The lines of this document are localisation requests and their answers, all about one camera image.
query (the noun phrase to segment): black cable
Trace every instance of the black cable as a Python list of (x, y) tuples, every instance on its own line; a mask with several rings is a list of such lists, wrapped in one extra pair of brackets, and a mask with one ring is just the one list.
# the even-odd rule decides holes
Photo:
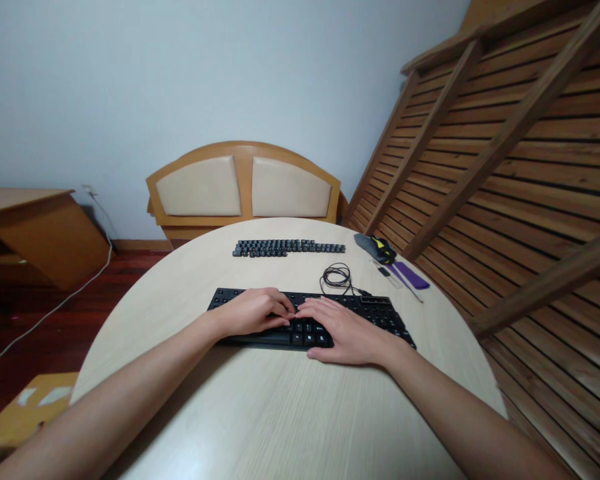
[[(329, 278), (330, 275), (340, 275), (342, 280), (332, 280)], [(355, 292), (358, 292), (359, 295), (369, 295), (369, 292), (360, 290), (353, 286), (351, 280), (351, 270), (346, 263), (342, 262), (332, 263), (330, 266), (328, 266), (323, 272), (322, 277), (320, 277), (319, 284), (320, 290), (322, 290), (324, 295), (326, 295), (324, 288), (325, 284), (332, 288), (344, 288), (345, 291), (342, 293), (342, 295), (346, 295), (349, 290), (351, 290), (351, 293), (354, 295)]]

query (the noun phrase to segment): purple strap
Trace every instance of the purple strap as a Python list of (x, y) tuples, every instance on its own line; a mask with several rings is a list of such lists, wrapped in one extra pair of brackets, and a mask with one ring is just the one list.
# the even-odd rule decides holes
[(424, 280), (424, 278), (418, 276), (418, 274), (416, 274), (416, 272), (414, 272), (408, 266), (406, 266), (404, 262), (396, 262), (395, 266), (398, 267), (400, 273), (402, 273), (405, 276), (405, 278), (409, 280), (409, 282), (411, 282), (413, 288), (415, 288), (416, 290), (424, 290), (430, 287), (429, 282)]

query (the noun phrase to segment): power outlet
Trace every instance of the power outlet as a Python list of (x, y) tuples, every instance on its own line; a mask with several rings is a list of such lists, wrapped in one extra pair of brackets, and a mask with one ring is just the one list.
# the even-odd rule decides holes
[(93, 188), (93, 185), (86, 185), (86, 184), (82, 184), (80, 185), (82, 187), (82, 190), (84, 190), (87, 194), (89, 195), (97, 195), (97, 193), (95, 192), (95, 188)]

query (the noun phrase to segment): wooden desk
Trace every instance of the wooden desk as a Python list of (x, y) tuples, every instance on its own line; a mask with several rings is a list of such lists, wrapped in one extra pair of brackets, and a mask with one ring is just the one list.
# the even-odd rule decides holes
[[(422, 355), (506, 416), (484, 354), (442, 292), (432, 285), (420, 304), (408, 290), (394, 289), (355, 244), (354, 233), (308, 219), (261, 219), (185, 244), (114, 308), (89, 350), (72, 402), (194, 320), (217, 287), (319, 293), (324, 269), (342, 261), (356, 287), (391, 298)], [(344, 243), (347, 252), (232, 257), (244, 239), (314, 239)], [(384, 371), (323, 365), (304, 352), (232, 347), (214, 347), (203, 358), (111, 473), (133, 479), (463, 478)]]
[(0, 284), (68, 290), (105, 264), (109, 245), (71, 192), (0, 188)]

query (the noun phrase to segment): wooden chair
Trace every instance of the wooden chair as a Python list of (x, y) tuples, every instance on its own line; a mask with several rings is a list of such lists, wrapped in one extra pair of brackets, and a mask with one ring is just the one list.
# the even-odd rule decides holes
[(178, 247), (224, 225), (264, 217), (336, 222), (340, 181), (290, 150), (226, 141), (192, 150), (147, 178), (147, 211)]

